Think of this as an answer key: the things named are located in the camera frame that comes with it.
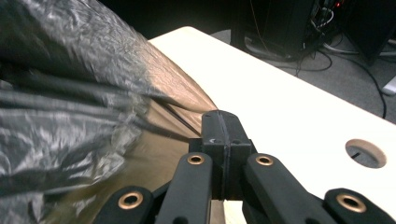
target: wires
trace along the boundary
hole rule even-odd
[[[323,7],[321,10],[326,12],[326,13],[325,13],[326,16],[327,16],[328,13],[330,13],[331,16],[330,16],[330,18],[329,18],[327,21],[323,22],[323,23],[320,24],[320,25],[316,25],[316,24],[314,23],[314,21],[311,20],[311,24],[312,24],[312,25],[314,26],[314,28],[315,28],[318,32],[320,32],[320,33],[321,33],[321,31],[320,31],[319,29],[320,29],[321,27],[323,27],[323,26],[329,24],[329,22],[331,22],[332,19],[334,18],[334,13],[332,12],[331,9],[326,8],[326,7]]]
[[[298,76],[298,74],[300,73],[300,71],[305,71],[305,72],[322,72],[322,71],[326,71],[327,69],[332,67],[332,58],[327,55],[325,52],[318,50],[319,53],[321,53],[324,57],[326,57],[329,60],[329,64],[324,67],[324,68],[318,68],[318,69],[310,69],[310,68],[302,68],[301,64],[303,62],[304,59],[301,59],[299,62],[297,62],[297,66],[296,67],[291,67],[291,66],[276,66],[277,68],[283,68],[283,69],[296,69],[296,75]]]
[[[271,1],[269,3],[269,6],[268,6],[267,20],[266,21],[268,21],[268,14],[269,14],[268,12],[270,10],[270,7],[271,7]],[[256,14],[254,13],[254,7],[253,7],[253,3],[251,2],[251,0],[250,0],[250,8],[251,8],[251,13],[253,14],[254,24],[256,25],[257,34],[259,35],[260,41],[262,42],[262,45],[264,46],[265,50],[269,51],[267,46],[265,45],[264,41],[262,40],[262,35],[260,34],[259,25],[257,24]]]
[[[337,47],[338,45],[341,44],[341,42],[343,42],[343,40],[344,40],[344,34],[341,33],[340,39],[338,40],[338,42],[337,42],[335,45],[332,45],[332,47],[333,47],[333,48],[334,48],[334,47]]]
[[[383,112],[382,112],[382,119],[384,119],[387,116],[387,102],[385,102],[385,98],[384,98],[384,93],[381,91],[381,88],[378,85],[378,82],[376,81],[375,77],[373,76],[373,74],[361,63],[356,62],[355,60],[346,58],[346,57],[342,57],[340,55],[337,54],[333,54],[333,56],[350,61],[354,64],[356,64],[359,68],[361,68],[364,72],[367,73],[367,75],[369,75],[369,77],[371,78],[371,80],[374,82],[375,87],[378,91],[379,97],[381,98],[381,102],[382,102],[382,106],[383,106]]]
[[[351,50],[344,50],[344,49],[335,49],[332,46],[324,43],[323,47],[325,49],[328,49],[329,51],[332,51],[334,53],[341,53],[341,54],[359,54],[357,51],[351,51]]]

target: circular hole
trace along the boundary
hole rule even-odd
[[[320,224],[320,222],[317,221],[316,219],[309,217],[305,220],[305,224]]]
[[[363,213],[367,210],[366,205],[357,197],[348,194],[337,195],[337,202],[339,202],[347,210]]]
[[[369,168],[381,168],[387,163],[387,157],[379,147],[361,139],[348,141],[346,153],[353,161]]]
[[[199,164],[202,164],[202,163],[204,163],[204,157],[202,157],[202,156],[197,156],[197,155],[195,155],[195,156],[190,156],[188,159],[187,159],[187,161],[190,163],[190,164],[193,164],[193,165],[199,165]]]
[[[233,140],[233,143],[236,144],[236,145],[239,145],[239,144],[241,144],[242,142],[241,142],[241,140],[239,140],[239,139],[235,139],[235,140]]]
[[[174,219],[173,224],[189,224],[189,221],[185,217],[177,217]]]
[[[143,202],[143,195],[133,191],[122,195],[119,199],[119,207],[122,209],[133,209]]]
[[[344,203],[346,203],[346,204],[348,204],[349,206],[352,206],[352,207],[358,207],[359,206],[358,202],[356,202],[353,199],[345,198],[345,199],[343,199],[343,201],[344,201]]]
[[[256,162],[260,165],[270,166],[274,163],[274,161],[266,156],[260,156],[256,158]]]
[[[124,202],[126,204],[132,204],[137,202],[137,197],[136,196],[129,196],[128,198],[124,199]]]

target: black plastic bag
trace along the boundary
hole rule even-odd
[[[0,1],[0,222],[92,222],[114,191],[158,188],[212,109],[102,4]]]

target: black equipment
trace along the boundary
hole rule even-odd
[[[246,20],[239,21],[245,33],[235,46],[246,45],[246,50],[255,56],[271,51],[285,58],[301,58],[338,32],[333,22],[338,2],[248,0],[245,8],[240,9],[246,11]]]
[[[203,115],[202,138],[191,139],[173,179],[154,192],[128,187],[114,193],[94,223],[209,223],[210,202],[243,201],[247,223],[396,223],[363,195],[306,191],[277,158],[257,153],[237,116]]]
[[[338,24],[369,64],[373,64],[396,30],[396,0],[343,0]]]

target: black plastic bracket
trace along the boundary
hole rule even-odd
[[[271,223],[336,223],[276,157],[251,155],[246,177]]]
[[[337,223],[348,224],[394,224],[390,215],[363,195],[350,189],[332,189],[323,202],[326,210]]]
[[[213,159],[213,199],[243,199],[242,167],[256,149],[236,115],[221,110],[205,113],[202,139],[193,139],[190,143],[190,152],[193,151],[202,151]]]
[[[144,224],[147,223],[153,197],[149,190],[139,187],[127,187],[116,191],[107,200],[94,224]]]
[[[204,153],[183,156],[163,200],[156,223],[209,223],[212,159]]]

